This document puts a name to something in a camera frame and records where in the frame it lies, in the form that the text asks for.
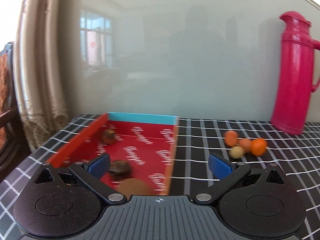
white wall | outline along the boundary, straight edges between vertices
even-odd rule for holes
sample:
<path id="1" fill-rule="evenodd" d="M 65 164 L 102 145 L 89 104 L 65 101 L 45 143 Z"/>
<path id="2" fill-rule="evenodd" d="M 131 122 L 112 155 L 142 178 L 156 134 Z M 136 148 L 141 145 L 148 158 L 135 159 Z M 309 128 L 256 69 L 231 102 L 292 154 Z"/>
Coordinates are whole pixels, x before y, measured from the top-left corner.
<path id="1" fill-rule="evenodd" d="M 80 55 L 84 9 L 111 17 L 114 27 L 113 67 L 91 76 Z M 310 20 L 312 37 L 320 39 L 320 11 L 305 0 L 60 0 L 60 68 L 70 114 L 269 120 L 284 30 L 278 17 L 290 10 Z M 320 120 L 319 106 L 318 91 L 309 120 Z"/>

tangerine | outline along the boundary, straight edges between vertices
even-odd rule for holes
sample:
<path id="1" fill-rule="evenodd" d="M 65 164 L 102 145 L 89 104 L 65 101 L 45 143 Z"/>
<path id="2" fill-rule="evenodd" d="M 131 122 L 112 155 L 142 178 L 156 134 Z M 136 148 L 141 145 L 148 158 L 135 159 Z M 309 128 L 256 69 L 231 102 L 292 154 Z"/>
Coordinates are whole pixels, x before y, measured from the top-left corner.
<path id="1" fill-rule="evenodd" d="M 225 132 L 224 138 L 224 143 L 230 147 L 236 146 L 238 143 L 238 133 L 236 131 Z"/>
<path id="2" fill-rule="evenodd" d="M 251 151 L 251 140 L 248 138 L 240 139 L 239 146 L 242 147 L 246 153 Z"/>
<path id="3" fill-rule="evenodd" d="M 251 153 L 254 156 L 261 156 L 266 152 L 267 141 L 263 138 L 255 139 L 251 142 Z"/>

metal screw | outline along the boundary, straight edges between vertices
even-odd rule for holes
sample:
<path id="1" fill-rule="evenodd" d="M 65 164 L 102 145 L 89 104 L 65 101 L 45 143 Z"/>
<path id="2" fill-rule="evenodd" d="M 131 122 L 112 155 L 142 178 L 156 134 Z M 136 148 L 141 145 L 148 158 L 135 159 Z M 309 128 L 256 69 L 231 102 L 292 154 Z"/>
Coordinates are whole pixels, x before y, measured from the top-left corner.
<path id="1" fill-rule="evenodd" d="M 119 193 L 113 193 L 108 196 L 108 199 L 111 201 L 120 201 L 124 199 L 124 196 Z"/>
<path id="2" fill-rule="evenodd" d="M 196 195 L 196 198 L 199 201 L 209 201 L 211 199 L 211 196 L 207 193 L 200 193 Z"/>

wooden chair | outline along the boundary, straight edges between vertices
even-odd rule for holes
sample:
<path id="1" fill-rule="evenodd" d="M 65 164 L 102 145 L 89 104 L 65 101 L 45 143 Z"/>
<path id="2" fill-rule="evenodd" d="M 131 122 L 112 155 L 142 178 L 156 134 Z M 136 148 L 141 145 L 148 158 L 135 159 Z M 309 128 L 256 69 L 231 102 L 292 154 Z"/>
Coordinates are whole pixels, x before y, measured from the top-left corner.
<path id="1" fill-rule="evenodd" d="M 0 182 L 31 154 L 14 91 L 12 44 L 0 52 Z"/>

red box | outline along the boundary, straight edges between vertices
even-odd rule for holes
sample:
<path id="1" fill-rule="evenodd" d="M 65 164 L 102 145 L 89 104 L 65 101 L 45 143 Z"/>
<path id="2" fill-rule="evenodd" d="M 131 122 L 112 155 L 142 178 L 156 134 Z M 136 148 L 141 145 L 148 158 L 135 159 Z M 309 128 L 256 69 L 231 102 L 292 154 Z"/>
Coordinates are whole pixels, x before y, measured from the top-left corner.
<path id="1" fill-rule="evenodd" d="M 106 113 L 52 155 L 47 162 L 54 167 L 88 162 L 106 152 L 111 161 L 127 160 L 132 177 L 141 179 L 158 195 L 168 195 L 177 142 L 177 117 L 151 114 Z M 105 145 L 101 135 L 114 129 L 117 142 Z M 101 179 L 116 189 L 120 182 L 112 181 L 108 173 Z"/>

